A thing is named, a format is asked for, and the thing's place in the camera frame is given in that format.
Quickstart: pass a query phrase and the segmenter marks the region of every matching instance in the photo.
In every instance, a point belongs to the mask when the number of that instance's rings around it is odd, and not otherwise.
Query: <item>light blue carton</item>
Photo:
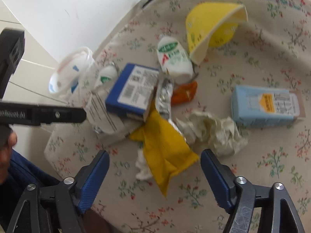
[[[242,85],[232,92],[231,113],[235,122],[252,127],[288,125],[305,118],[300,91]]]

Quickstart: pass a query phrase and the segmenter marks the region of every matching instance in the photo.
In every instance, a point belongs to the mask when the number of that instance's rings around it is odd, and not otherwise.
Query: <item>blue beverage box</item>
[[[232,119],[244,126],[288,125],[305,118],[299,90],[235,86],[231,96]]]
[[[159,71],[127,63],[106,98],[106,109],[120,117],[146,121]]]

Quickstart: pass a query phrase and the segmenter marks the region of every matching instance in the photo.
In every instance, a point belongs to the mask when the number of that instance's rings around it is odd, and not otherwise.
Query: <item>floral pattern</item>
[[[194,100],[173,107],[172,117],[185,120],[195,109],[230,116],[231,91],[239,84],[301,90],[305,120],[268,129],[239,126],[241,135],[251,132],[249,145],[220,161],[253,184],[282,182],[310,232],[311,0],[155,0],[99,50],[97,68],[91,67],[79,81],[70,105],[86,105],[98,70],[110,61],[120,69],[128,62],[159,68],[156,47],[162,34],[177,38],[187,49],[185,18],[205,1],[243,3],[249,22],[240,24],[226,45],[208,49],[204,62],[195,66]],[[228,215],[217,206],[199,163],[173,177],[163,197],[154,180],[135,178],[137,149],[142,147],[128,139],[106,145],[86,121],[56,125],[45,156],[65,178],[75,176],[99,150],[106,150],[110,166],[92,208],[124,233],[222,232]],[[193,148],[199,155],[203,149],[205,145]],[[255,209],[250,232],[258,229],[259,217],[260,210]]]

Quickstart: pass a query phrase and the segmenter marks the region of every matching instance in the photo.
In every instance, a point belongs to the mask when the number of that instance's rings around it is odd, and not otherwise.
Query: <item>metal screw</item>
[[[35,184],[31,183],[31,184],[29,184],[29,185],[27,186],[27,190],[28,190],[28,191],[32,191],[32,190],[35,190],[36,187],[37,187],[37,186],[36,186]]]
[[[239,183],[239,184],[245,184],[247,182],[247,179],[240,176],[240,177],[237,177],[236,178],[236,182]]]
[[[279,182],[275,183],[274,186],[278,190],[283,190],[284,189],[284,185],[282,183],[279,183]]]
[[[73,177],[67,177],[67,178],[64,179],[65,185],[70,185],[70,184],[72,184],[74,182],[75,182],[75,179]]]

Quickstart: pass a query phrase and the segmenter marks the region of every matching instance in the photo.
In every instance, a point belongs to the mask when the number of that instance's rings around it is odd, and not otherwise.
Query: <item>table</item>
[[[174,107],[173,117],[185,120],[195,108],[220,118],[230,116],[231,91],[238,84],[301,90],[307,113],[303,122],[251,129],[248,146],[220,161],[253,184],[282,182],[309,232],[311,0],[155,0],[112,38],[96,64],[114,61],[123,68],[133,62],[158,68],[160,34],[177,38],[187,48],[185,18],[195,5],[206,1],[243,3],[249,21],[238,27],[231,42],[208,50],[204,62],[196,67],[199,76],[194,100]],[[97,73],[96,66],[88,71],[70,105],[85,105]],[[141,147],[142,143],[130,140],[104,147],[88,122],[58,124],[45,157],[65,178],[90,163],[98,150],[107,150],[110,168],[93,209],[122,232],[222,232],[228,215],[217,206],[199,163],[171,180],[165,198],[154,180],[135,179],[137,149]],[[204,148],[201,144],[193,149],[200,155]],[[258,228],[259,215],[256,209],[251,232]]]

